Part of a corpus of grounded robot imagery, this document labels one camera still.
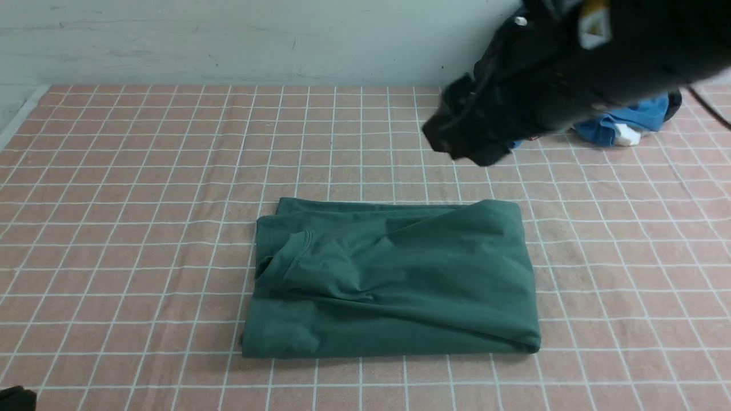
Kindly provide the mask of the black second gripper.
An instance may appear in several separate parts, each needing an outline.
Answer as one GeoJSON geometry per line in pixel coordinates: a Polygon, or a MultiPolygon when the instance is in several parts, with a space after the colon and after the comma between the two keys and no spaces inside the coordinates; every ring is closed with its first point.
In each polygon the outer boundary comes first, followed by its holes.
{"type": "Polygon", "coordinates": [[[468,74],[444,88],[437,110],[422,125],[433,151],[479,167],[493,166],[519,142],[548,132],[529,112],[509,104],[491,80],[468,74]]]}

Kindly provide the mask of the black second robot arm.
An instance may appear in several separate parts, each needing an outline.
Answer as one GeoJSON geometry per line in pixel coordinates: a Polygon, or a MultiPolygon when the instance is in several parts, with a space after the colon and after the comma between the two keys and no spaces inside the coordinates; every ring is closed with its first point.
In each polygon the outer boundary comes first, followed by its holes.
{"type": "Polygon", "coordinates": [[[422,132],[480,167],[514,141],[689,87],[729,68],[728,1],[524,1],[422,132]]]}

